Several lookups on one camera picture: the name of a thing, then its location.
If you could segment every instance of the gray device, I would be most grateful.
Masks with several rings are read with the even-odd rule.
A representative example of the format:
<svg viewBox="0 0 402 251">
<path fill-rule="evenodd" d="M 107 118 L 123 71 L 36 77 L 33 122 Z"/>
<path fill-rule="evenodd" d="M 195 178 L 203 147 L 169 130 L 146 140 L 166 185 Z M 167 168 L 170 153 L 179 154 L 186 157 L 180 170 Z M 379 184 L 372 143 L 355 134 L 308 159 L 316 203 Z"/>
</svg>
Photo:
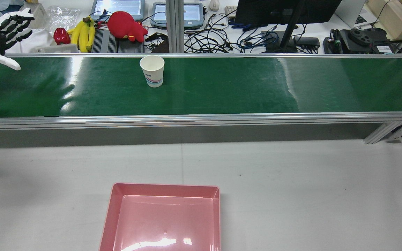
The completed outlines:
<svg viewBox="0 0 402 251">
<path fill-rule="evenodd" d="M 92 53 L 144 53 L 144 43 L 118 39 L 109 30 L 98 29 L 92 44 Z"/>
<path fill-rule="evenodd" d="M 94 0 L 92 5 L 91 18 L 97 20 L 103 13 L 103 10 L 109 12 L 125 11 L 133 16 L 135 21 L 142 21 L 144 19 L 145 0 Z"/>
<path fill-rule="evenodd" d="M 342 0 L 335 14 L 350 28 L 371 24 L 376 17 L 364 9 L 364 3 L 365 0 Z"/>
<path fill-rule="evenodd" d="M 154 3 L 150 23 L 152 27 L 166 29 L 165 3 Z M 198 29 L 204 23 L 202 3 L 184 3 L 184 29 Z"/>
</svg>

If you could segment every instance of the red plush toy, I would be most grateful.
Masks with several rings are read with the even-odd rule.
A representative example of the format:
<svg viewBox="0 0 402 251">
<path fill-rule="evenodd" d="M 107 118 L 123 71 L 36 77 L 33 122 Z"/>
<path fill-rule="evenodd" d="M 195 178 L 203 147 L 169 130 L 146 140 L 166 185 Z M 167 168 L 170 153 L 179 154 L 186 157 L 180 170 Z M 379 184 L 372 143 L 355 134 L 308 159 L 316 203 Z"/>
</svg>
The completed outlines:
<svg viewBox="0 0 402 251">
<path fill-rule="evenodd" d="M 137 40 L 139 43 L 143 43 L 144 35 L 148 33 L 140 22 L 135 22 L 134 18 L 125 11 L 114 12 L 108 20 L 107 26 L 116 38 L 128 38 L 132 42 Z"/>
</svg>

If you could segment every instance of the tablet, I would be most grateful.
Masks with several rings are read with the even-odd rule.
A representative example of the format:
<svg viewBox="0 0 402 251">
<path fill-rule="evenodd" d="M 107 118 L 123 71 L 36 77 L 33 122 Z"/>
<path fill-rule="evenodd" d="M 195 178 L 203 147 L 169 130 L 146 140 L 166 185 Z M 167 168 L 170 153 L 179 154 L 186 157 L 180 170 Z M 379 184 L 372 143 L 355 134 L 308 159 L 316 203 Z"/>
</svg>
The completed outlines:
<svg viewBox="0 0 402 251">
<path fill-rule="evenodd" d="M 155 28 L 166 29 L 165 3 L 154 3 L 151 25 Z M 184 29 L 198 29 L 204 23 L 202 3 L 184 3 Z"/>
<path fill-rule="evenodd" d="M 142 21 L 144 19 L 145 0 L 94 0 L 92 12 L 96 13 L 92 14 L 91 18 L 98 19 L 104 9 L 112 13 L 125 11 L 131 14 L 135 21 Z"/>
</svg>

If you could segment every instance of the paper cup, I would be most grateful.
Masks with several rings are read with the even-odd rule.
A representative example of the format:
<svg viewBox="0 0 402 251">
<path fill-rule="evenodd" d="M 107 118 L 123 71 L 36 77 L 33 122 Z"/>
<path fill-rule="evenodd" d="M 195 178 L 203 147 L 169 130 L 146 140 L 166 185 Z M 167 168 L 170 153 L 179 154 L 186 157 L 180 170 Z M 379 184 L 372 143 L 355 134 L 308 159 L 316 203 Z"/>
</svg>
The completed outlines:
<svg viewBox="0 0 402 251">
<path fill-rule="evenodd" d="M 149 86 L 159 87 L 162 85 L 164 63 L 165 62 L 162 57 L 155 55 L 144 57 L 139 62 Z"/>
</svg>

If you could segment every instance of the banana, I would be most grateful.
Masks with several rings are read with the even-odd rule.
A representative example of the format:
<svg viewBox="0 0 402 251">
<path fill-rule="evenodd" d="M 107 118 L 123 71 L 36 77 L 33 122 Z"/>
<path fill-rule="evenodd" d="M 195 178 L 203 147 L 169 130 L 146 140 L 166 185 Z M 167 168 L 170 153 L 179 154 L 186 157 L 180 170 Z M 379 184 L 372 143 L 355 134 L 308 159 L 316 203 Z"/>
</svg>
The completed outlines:
<svg viewBox="0 0 402 251">
<path fill-rule="evenodd" d="M 83 22 L 83 20 L 82 20 L 74 28 L 74 31 L 72 32 L 72 36 L 70 38 L 71 44 L 75 44 L 77 46 L 79 45 L 79 35 L 80 35 L 80 31 L 82 30 L 83 25 L 85 25 L 85 22 Z"/>
<path fill-rule="evenodd" d="M 89 25 L 91 24 L 84 24 L 82 28 L 80 29 L 80 35 L 79 35 L 79 48 L 80 52 L 85 53 L 88 52 L 88 49 L 86 49 L 86 45 L 88 44 L 88 36 L 89 36 Z"/>
<path fill-rule="evenodd" d="M 74 30 L 75 30 L 75 28 L 72 28 L 72 29 L 68 30 L 67 33 L 68 33 L 69 35 L 72 35 L 72 33 L 74 33 Z"/>
<path fill-rule="evenodd" d="M 94 20 L 91 19 L 91 23 L 89 24 L 89 38 L 88 42 L 86 43 L 86 49 L 88 51 L 92 50 L 92 43 L 94 42 L 94 36 L 96 35 L 96 28 L 94 27 Z"/>
</svg>

